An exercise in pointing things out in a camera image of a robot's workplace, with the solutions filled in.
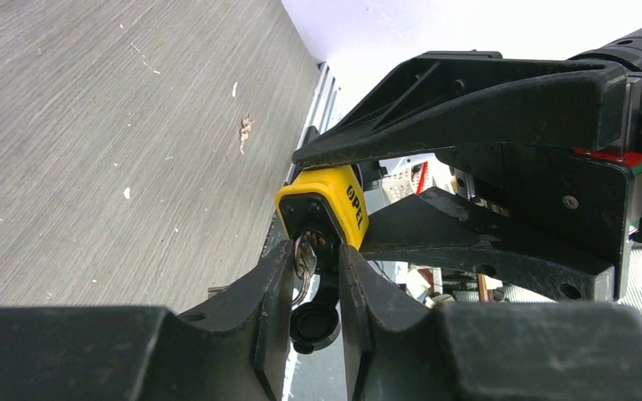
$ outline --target screw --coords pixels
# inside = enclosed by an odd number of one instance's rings
[[[563,205],[569,210],[573,211],[579,207],[579,202],[577,201],[577,198],[575,198],[574,196],[566,195],[563,198]]]

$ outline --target bolt hole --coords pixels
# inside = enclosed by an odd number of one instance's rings
[[[613,200],[621,199],[621,191],[616,185],[608,185],[604,188],[604,193],[607,194],[607,197]]]
[[[611,225],[616,222],[617,216],[613,211],[606,211],[602,214],[602,218],[604,218],[604,221]]]
[[[564,175],[563,180],[567,186],[575,186],[577,184],[577,179],[571,174]]]
[[[183,316],[183,318],[188,322],[198,322],[201,320],[205,320],[206,317],[207,315],[203,312],[193,312]]]
[[[568,299],[579,299],[582,297],[582,292],[572,284],[567,284],[566,282],[564,282],[560,284],[558,288],[560,292]]]
[[[496,268],[487,265],[486,263],[482,263],[481,265],[476,265],[474,266],[474,272],[476,274],[482,274],[484,276],[489,276],[489,277],[495,277],[496,276]]]
[[[466,82],[463,79],[457,79],[452,84],[455,94],[463,94],[466,91]]]

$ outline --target metal key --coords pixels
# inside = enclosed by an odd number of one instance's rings
[[[311,287],[311,276],[316,272],[316,253],[313,251],[311,241],[306,233],[302,234],[294,242],[294,271],[297,277],[302,280],[301,290],[293,299],[292,306],[296,306],[303,301]]]

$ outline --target green stripe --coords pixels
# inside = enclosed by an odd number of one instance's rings
[[[637,165],[631,169],[631,171],[634,172],[634,175],[639,175],[642,173],[642,163],[640,165]]]

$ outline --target yellow padlock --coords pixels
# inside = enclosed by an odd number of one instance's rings
[[[308,230],[326,230],[359,249],[368,230],[363,188],[349,165],[302,171],[291,185],[279,190],[276,204],[290,238]]]

